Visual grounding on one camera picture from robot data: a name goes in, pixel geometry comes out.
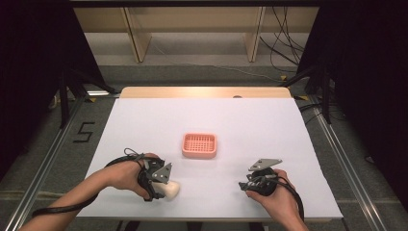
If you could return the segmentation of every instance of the forearm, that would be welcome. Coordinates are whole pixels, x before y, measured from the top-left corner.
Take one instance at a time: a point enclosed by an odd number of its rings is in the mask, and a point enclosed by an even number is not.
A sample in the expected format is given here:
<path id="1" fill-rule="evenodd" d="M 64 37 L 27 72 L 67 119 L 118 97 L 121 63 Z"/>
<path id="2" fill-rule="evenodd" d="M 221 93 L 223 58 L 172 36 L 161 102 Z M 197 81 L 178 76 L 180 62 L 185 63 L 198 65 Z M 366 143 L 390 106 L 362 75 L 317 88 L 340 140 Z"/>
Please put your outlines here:
<path id="1" fill-rule="evenodd" d="M 107 182 L 107 176 L 104 171 L 96 171 L 49 207 L 63 207 L 84 202 L 105 189 L 108 186 Z M 65 230 L 79 212 L 80 210 L 55 215 L 37 216 L 31 219 L 20 230 Z"/>
<path id="2" fill-rule="evenodd" d="M 306 224 L 301 218 L 288 219 L 282 222 L 287 231 L 308 231 Z"/>

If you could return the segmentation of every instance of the gray floor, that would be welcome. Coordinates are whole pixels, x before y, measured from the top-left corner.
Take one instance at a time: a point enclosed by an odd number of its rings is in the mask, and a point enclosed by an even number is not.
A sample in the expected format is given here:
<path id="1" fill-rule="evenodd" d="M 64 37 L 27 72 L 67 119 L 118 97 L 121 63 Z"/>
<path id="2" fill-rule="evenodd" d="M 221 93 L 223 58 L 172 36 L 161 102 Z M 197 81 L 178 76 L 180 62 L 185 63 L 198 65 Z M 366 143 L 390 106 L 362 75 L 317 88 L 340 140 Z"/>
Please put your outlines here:
<path id="1" fill-rule="evenodd" d="M 281 76 L 293 76 L 292 72 L 277 70 L 271 66 L 268 48 L 263 44 L 260 44 L 256 62 L 249 63 L 242 35 L 238 34 L 153 35 L 149 52 L 142 64 L 134 62 L 127 35 L 89 34 L 87 38 L 106 82 L 117 89 L 126 86 L 277 86 Z M 272 35 L 263 35 L 263 38 L 273 42 Z M 304 44 L 307 35 L 293 35 L 293 39 Z M 285 45 L 279 44 L 277 49 L 287 55 L 292 54 Z M 279 68 L 291 71 L 296 69 L 295 65 L 277 55 L 273 55 L 272 60 Z M 305 95 L 303 87 L 306 83 L 307 79 L 304 79 L 291 86 L 291 93 L 295 96 Z M 81 106 L 32 210 L 48 205 L 59 193 L 65 193 L 84 179 L 114 101 L 112 97 L 98 97 L 94 102 L 86 102 Z M 407 212 L 375 165 L 365 161 L 369 154 L 337 107 L 335 99 L 331 101 L 331 127 L 385 227 L 387 230 L 408 230 Z M 311 102 L 296 100 L 296 103 L 300 107 Z M 307 110 L 303 117 L 322 172 L 344 219 L 308 221 L 307 225 L 311 230 L 371 230 L 316 113 L 314 109 Z M 27 151 L 18 157 L 0 183 L 0 228 L 6 227 L 22 194 L 30 186 L 42 159 L 59 132 L 60 121 L 61 114 L 57 105 L 56 109 L 50 110 L 44 117 L 32 142 L 27 144 Z M 89 142 L 75 142 L 84 139 L 84 135 L 78 134 L 83 122 L 93 122 L 86 127 L 92 135 Z M 123 230 L 125 224 L 126 221 L 118 229 L 119 220 L 77 218 L 68 230 Z M 273 222 L 268 227 L 269 230 L 282 230 Z M 202 230 L 212 231 L 248 229 L 246 223 L 236 222 L 206 222 L 202 227 Z M 138 230 L 187 230 L 187 226 L 185 222 L 142 222 Z"/>

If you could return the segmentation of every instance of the pink basket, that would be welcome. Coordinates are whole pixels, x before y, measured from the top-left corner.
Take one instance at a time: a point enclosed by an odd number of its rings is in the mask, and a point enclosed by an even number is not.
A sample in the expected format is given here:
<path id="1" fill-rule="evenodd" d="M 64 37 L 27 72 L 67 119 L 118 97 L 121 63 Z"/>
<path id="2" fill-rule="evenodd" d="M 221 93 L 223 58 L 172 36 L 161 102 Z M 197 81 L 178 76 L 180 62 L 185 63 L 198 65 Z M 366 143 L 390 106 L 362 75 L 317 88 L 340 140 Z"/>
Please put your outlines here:
<path id="1" fill-rule="evenodd" d="M 182 149 L 185 157 L 211 159 L 217 154 L 217 138 L 213 134 L 187 133 Z"/>

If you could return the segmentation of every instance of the fingers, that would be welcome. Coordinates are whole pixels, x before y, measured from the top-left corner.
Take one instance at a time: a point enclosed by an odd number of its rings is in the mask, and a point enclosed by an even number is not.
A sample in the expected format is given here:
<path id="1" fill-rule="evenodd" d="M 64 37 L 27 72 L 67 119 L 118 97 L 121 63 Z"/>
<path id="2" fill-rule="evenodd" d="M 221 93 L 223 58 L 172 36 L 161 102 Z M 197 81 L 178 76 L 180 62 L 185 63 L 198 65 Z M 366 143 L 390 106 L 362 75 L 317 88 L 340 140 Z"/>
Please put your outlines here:
<path id="1" fill-rule="evenodd" d="M 139 184 L 138 184 L 138 187 L 135 187 L 133 192 L 135 192 L 137 195 L 143 197 L 144 199 L 149 199 L 150 198 L 149 192 L 147 192 L 143 187 L 139 186 Z"/>
<path id="2" fill-rule="evenodd" d="M 144 155 L 144 156 L 146 156 L 146 157 L 154 157 L 154 158 L 159 158 L 159 156 L 158 156 L 158 155 L 156 155 L 156 154 L 154 154 L 154 153 L 151 153 L 151 152 L 146 153 L 146 155 Z"/>
<path id="3" fill-rule="evenodd" d="M 282 178 L 285 178 L 285 180 L 289 183 L 289 185 L 292 187 L 292 188 L 294 188 L 294 185 L 291 183 L 291 181 L 289 180 L 289 178 L 288 178 L 288 173 L 285 171 L 285 170 L 282 170 L 282 169 L 274 169 L 273 170 L 274 172 L 276 172 L 277 174 L 278 174 L 278 176 L 280 176 L 280 177 L 282 177 Z M 282 180 L 282 179 L 279 179 L 279 181 L 280 182 L 282 182 L 282 183 L 286 183 L 284 180 Z"/>
<path id="4" fill-rule="evenodd" d="M 265 199 L 264 196 L 254 191 L 245 191 L 245 193 L 248 197 L 252 198 L 253 200 L 257 201 L 260 204 L 262 204 L 263 200 Z"/>

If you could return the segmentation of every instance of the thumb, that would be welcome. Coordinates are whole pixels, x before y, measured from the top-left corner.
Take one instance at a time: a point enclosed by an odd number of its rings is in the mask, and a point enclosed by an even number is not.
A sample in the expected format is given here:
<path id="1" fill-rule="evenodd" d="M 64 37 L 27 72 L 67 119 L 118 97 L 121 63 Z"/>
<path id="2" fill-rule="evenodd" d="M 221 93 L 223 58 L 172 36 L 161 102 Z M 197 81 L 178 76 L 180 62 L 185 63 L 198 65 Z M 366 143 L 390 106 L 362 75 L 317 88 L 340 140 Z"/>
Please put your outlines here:
<path id="1" fill-rule="evenodd" d="M 135 192 L 137 195 L 143 197 L 144 199 L 149 199 L 150 195 L 149 192 L 147 192 L 147 190 L 145 190 L 142 187 L 136 187 L 133 192 Z"/>
<path id="2" fill-rule="evenodd" d="M 257 192 L 254 191 L 245 191 L 246 195 L 251 197 L 253 200 L 257 201 L 258 203 L 262 204 L 262 201 L 264 200 L 264 196 L 260 195 Z"/>

